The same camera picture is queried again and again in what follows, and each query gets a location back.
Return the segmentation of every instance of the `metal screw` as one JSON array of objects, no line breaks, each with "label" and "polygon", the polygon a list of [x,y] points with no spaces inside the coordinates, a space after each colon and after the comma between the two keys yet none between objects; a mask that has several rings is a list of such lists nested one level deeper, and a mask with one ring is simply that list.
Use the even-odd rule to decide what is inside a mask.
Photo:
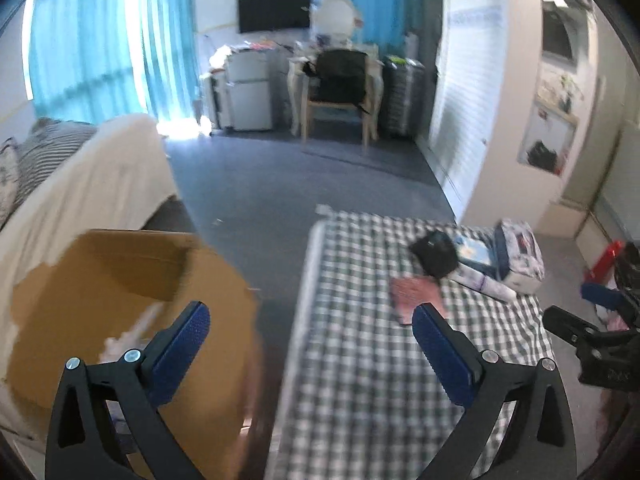
[{"label": "metal screw", "polygon": [[485,350],[482,352],[482,359],[487,361],[488,363],[497,363],[498,362],[498,354],[493,350]]},{"label": "metal screw", "polygon": [[556,363],[553,362],[552,359],[545,357],[544,359],[542,359],[542,367],[545,370],[549,370],[550,372],[553,372],[556,369]]},{"label": "metal screw", "polygon": [[126,354],[124,354],[124,360],[127,363],[135,363],[138,359],[140,359],[140,350],[128,350]]},{"label": "metal screw", "polygon": [[69,361],[66,362],[66,369],[74,370],[75,368],[78,368],[79,365],[80,359],[78,359],[77,357],[72,357],[71,359],[69,359]]}]

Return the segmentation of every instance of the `cardboard box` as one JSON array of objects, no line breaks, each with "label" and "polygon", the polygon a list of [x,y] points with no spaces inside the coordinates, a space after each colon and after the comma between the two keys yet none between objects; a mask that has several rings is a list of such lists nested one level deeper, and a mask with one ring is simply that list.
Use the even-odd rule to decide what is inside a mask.
[{"label": "cardboard box", "polygon": [[165,302],[144,335],[151,338],[191,300],[209,307],[209,336],[160,413],[207,479],[235,476],[256,302],[242,277],[193,235],[90,231],[55,266],[37,267],[15,287],[11,314],[20,332],[4,380],[25,422],[46,437],[67,359],[97,363],[106,338]]}]

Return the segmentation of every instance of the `white bedsheet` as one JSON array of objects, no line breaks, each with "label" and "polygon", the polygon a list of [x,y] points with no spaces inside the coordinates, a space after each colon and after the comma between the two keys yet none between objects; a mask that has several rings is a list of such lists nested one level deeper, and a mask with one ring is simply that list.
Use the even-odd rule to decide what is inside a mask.
[{"label": "white bedsheet", "polygon": [[3,381],[18,332],[14,285],[39,264],[55,264],[79,234],[140,229],[175,195],[156,121],[132,114],[102,124],[9,219],[0,232],[0,426],[25,431]]}]

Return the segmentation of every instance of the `blue gripper pad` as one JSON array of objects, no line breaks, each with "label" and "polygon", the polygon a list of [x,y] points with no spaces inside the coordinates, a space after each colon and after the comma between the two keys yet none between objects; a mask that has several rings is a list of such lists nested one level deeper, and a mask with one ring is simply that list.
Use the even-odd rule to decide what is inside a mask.
[{"label": "blue gripper pad", "polygon": [[[150,349],[158,338],[157,340],[164,346],[160,355],[150,363],[150,370],[143,372],[150,385],[146,395],[153,407],[157,408],[173,399],[178,386],[209,334],[210,325],[211,316],[207,306],[199,301],[192,301],[171,327],[159,332],[149,343],[147,349]],[[165,342],[162,337],[167,335],[172,337]]]},{"label": "blue gripper pad", "polygon": [[[441,326],[438,326],[434,316],[440,318]],[[418,345],[436,372],[449,400],[465,409],[469,408],[476,398],[476,380],[479,378],[474,378],[474,373],[449,339],[453,335],[460,335],[465,339],[466,336],[454,331],[430,304],[422,304],[414,310],[412,329]]]},{"label": "blue gripper pad", "polygon": [[612,290],[599,283],[583,283],[580,295],[584,300],[599,304],[607,310],[616,310],[625,301],[619,290]]}]

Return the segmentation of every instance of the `black bag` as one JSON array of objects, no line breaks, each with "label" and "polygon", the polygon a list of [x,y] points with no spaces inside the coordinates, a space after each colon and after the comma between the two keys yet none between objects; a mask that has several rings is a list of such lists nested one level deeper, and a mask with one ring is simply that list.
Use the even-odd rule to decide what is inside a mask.
[{"label": "black bag", "polygon": [[558,154],[548,149],[541,140],[537,140],[527,153],[527,161],[536,168],[553,173],[556,170]]},{"label": "black bag", "polygon": [[416,240],[409,250],[420,261],[425,275],[436,280],[444,278],[458,268],[456,246],[444,231],[431,231],[425,237]]},{"label": "black bag", "polygon": [[314,101],[351,103],[360,108],[366,95],[367,54],[357,50],[327,50],[321,52],[316,65],[305,63],[303,71],[320,79]]}]

